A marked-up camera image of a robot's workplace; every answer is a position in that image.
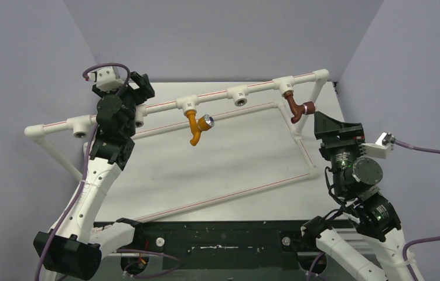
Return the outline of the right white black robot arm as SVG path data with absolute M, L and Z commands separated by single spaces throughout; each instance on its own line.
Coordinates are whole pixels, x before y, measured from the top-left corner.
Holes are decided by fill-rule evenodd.
M 317 216 L 301 226 L 301 244 L 330 256 L 356 280 L 422 280 L 414 255 L 406 247 L 401 221 L 393 205 L 380 193 L 383 170 L 376 162 L 393 148 L 395 138 L 383 133 L 366 143 L 360 123 L 347 123 L 322 112 L 314 113 L 314 135 L 320 154 L 330 162 L 325 176 L 331 198 L 360 237 L 369 245 L 376 266 L 346 242 L 328 217 Z

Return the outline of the red-brown water faucet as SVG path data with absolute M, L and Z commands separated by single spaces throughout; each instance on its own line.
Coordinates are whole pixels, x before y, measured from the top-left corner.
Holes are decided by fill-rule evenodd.
M 292 90 L 286 91 L 282 94 L 283 98 L 289 105 L 289 109 L 293 116 L 291 117 L 291 123 L 296 124 L 305 115 L 312 115 L 316 111 L 316 105 L 312 101 L 304 102 L 298 105 L 294 100 L 294 92 Z

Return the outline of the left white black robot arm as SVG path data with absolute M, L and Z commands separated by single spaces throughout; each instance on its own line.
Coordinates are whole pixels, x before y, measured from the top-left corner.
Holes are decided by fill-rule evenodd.
M 38 232 L 34 247 L 39 255 L 35 280 L 41 269 L 63 276 L 91 279 L 103 258 L 101 244 L 89 242 L 95 217 L 108 190 L 124 170 L 134 148 L 132 137 L 141 122 L 137 121 L 137 107 L 155 96 L 147 74 L 128 71 L 123 82 L 103 81 L 112 75 L 114 65 L 101 64 L 83 72 L 86 80 L 93 80 L 97 103 L 96 125 L 84 157 L 81 180 L 69 204 L 49 229 Z

